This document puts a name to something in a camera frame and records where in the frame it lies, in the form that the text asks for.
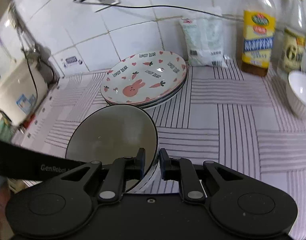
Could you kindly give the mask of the white ribbed bowl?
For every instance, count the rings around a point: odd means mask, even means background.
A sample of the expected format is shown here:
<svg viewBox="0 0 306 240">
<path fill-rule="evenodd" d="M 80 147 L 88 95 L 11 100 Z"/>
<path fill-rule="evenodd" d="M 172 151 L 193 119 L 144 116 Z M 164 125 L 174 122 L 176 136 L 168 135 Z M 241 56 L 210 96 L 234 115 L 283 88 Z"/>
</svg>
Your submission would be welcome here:
<svg viewBox="0 0 306 240">
<path fill-rule="evenodd" d="M 144 176 L 127 182 L 129 193 L 144 192 L 156 178 L 159 142 L 151 116 L 136 106 L 121 104 L 89 115 L 73 132 L 65 157 L 109 165 L 117 158 L 135 157 L 140 148 L 145 149 Z"/>
<path fill-rule="evenodd" d="M 306 119 L 306 73 L 291 71 L 286 83 L 286 95 L 291 110 L 301 119 Z"/>
</svg>

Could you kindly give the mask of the striped white tablecloth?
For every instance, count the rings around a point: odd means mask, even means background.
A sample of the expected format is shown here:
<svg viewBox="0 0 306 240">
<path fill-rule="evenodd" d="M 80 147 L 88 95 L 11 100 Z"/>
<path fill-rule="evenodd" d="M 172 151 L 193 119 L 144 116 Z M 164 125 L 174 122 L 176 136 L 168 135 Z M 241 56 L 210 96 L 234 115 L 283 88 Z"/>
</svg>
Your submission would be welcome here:
<svg viewBox="0 0 306 240">
<path fill-rule="evenodd" d="M 105 70 L 63 77 L 25 133 L 12 142 L 64 157 L 70 137 L 89 115 L 106 106 Z M 306 120 L 289 106 L 285 84 L 269 70 L 256 77 L 228 60 L 225 69 L 191 67 L 170 101 L 148 111 L 169 155 L 195 164 L 217 161 L 290 194 L 298 217 L 294 239 L 306 239 Z"/>
</svg>

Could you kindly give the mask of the blue fried egg plate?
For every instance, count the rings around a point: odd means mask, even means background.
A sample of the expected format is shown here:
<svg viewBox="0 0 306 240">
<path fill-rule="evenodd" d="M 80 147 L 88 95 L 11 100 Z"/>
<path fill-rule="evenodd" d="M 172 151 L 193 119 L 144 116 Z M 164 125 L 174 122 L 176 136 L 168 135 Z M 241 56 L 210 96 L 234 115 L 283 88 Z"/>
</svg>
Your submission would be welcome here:
<svg viewBox="0 0 306 240">
<path fill-rule="evenodd" d="M 145 109 L 172 98 L 186 78 L 187 74 L 160 76 L 133 72 L 115 80 L 109 75 L 101 84 L 100 92 L 109 105 L 127 104 Z"/>
</svg>

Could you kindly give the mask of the vinegar bottle yellow cap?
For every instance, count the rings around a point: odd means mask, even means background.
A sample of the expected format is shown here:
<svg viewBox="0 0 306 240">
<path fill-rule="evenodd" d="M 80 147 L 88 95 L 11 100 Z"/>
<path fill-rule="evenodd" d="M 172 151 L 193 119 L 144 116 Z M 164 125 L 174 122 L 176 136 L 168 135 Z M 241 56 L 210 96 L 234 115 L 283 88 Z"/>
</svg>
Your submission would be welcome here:
<svg viewBox="0 0 306 240">
<path fill-rule="evenodd" d="M 293 70 L 301 70 L 306 46 L 306 14 L 304 0 L 292 0 L 287 13 L 281 56 L 277 73 L 283 79 Z"/>
</svg>

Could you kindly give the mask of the white salt bag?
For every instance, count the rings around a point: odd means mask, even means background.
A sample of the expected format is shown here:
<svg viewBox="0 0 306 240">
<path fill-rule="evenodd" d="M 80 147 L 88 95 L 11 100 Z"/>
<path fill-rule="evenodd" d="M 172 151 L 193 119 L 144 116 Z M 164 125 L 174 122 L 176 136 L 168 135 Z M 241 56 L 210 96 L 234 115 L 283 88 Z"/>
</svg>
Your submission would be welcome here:
<svg viewBox="0 0 306 240">
<path fill-rule="evenodd" d="M 227 67 L 221 16 L 220 7 L 214 7 L 206 14 L 191 13 L 180 20 L 191 66 Z"/>
</svg>

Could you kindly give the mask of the white plate with sun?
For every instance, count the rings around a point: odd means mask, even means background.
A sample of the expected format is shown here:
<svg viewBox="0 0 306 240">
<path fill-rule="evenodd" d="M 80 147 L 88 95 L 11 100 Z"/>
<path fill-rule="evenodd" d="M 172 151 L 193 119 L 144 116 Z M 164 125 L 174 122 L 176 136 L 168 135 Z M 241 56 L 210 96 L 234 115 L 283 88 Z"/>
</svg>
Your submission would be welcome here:
<svg viewBox="0 0 306 240">
<path fill-rule="evenodd" d="M 125 79 L 123 82 L 106 81 L 100 92 L 109 105 L 131 105 L 142 109 L 159 106 L 172 99 L 183 87 L 186 79 L 174 78 L 149 83 L 143 79 Z"/>
</svg>

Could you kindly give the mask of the hanging metal ladles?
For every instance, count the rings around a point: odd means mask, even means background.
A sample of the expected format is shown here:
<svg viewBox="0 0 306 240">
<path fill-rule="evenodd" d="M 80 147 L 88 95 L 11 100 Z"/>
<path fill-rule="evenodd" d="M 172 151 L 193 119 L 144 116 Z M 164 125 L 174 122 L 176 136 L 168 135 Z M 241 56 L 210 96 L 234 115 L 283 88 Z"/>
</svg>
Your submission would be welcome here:
<svg viewBox="0 0 306 240">
<path fill-rule="evenodd" d="M 45 61 L 47 56 L 45 49 L 36 41 L 32 33 L 29 31 L 26 23 L 17 10 L 14 1 L 10 1 L 8 5 L 8 18 L 17 32 L 20 41 L 20 48 L 24 55 L 30 60 L 37 60 L 51 68 L 49 62 Z"/>
</svg>

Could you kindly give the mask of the white rice cooker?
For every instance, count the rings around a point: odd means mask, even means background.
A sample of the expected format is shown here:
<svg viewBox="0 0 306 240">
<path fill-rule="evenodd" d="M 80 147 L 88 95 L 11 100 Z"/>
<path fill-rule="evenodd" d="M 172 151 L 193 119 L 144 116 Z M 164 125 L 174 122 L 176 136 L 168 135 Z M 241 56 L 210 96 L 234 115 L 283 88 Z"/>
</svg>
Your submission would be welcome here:
<svg viewBox="0 0 306 240">
<path fill-rule="evenodd" d="M 22 60 L 0 79 L 0 111 L 19 126 L 43 101 L 47 83 L 37 69 L 37 61 Z"/>
</svg>

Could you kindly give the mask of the rabbit carrot pattern plate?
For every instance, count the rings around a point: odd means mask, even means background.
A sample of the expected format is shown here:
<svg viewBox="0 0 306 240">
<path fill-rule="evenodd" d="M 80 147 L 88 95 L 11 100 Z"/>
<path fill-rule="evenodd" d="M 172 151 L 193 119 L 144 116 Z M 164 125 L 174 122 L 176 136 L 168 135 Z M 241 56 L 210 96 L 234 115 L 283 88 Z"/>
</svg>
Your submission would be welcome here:
<svg viewBox="0 0 306 240">
<path fill-rule="evenodd" d="M 131 55 L 111 68 L 101 83 L 101 95 L 110 104 L 142 105 L 169 95 L 184 81 L 184 59 L 165 50 Z"/>
</svg>

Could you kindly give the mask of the wall warning sticker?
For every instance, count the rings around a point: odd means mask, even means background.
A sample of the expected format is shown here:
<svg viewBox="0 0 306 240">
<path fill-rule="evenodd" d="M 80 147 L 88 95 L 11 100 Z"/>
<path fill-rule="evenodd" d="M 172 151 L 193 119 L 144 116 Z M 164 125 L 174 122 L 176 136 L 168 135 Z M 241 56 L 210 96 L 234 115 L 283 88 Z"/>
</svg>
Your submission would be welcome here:
<svg viewBox="0 0 306 240">
<path fill-rule="evenodd" d="M 67 69 L 71 66 L 74 66 L 76 64 L 81 65 L 83 63 L 83 61 L 81 59 L 77 59 L 76 56 L 70 56 L 70 57 L 67 57 L 67 58 L 62 58 L 61 62 L 62 62 L 63 67 L 65 69 Z"/>
</svg>

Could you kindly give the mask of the cooking wine bottle yellow label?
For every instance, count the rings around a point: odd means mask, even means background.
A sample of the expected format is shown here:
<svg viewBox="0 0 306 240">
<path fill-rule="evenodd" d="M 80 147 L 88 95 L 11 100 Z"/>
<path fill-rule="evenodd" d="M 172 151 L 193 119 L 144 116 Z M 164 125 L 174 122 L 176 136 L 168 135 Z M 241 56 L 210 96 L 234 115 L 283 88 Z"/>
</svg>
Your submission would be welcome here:
<svg viewBox="0 0 306 240">
<path fill-rule="evenodd" d="M 273 0 L 242 0 L 243 72 L 265 77 L 272 56 L 276 26 Z"/>
</svg>

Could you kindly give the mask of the white ribbed bowl front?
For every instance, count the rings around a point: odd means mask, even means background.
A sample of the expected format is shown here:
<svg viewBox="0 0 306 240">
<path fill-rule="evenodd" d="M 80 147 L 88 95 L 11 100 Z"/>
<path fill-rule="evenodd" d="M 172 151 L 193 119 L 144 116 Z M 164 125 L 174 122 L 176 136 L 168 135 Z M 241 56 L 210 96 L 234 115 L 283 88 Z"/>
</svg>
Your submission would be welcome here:
<svg viewBox="0 0 306 240">
<path fill-rule="evenodd" d="M 156 178 L 159 142 L 151 116 L 136 106 L 121 104 L 89 115 L 73 132 L 65 157 L 109 165 L 117 158 L 135 157 L 140 148 L 145 149 L 144 176 L 127 182 L 129 193 L 144 192 Z"/>
</svg>

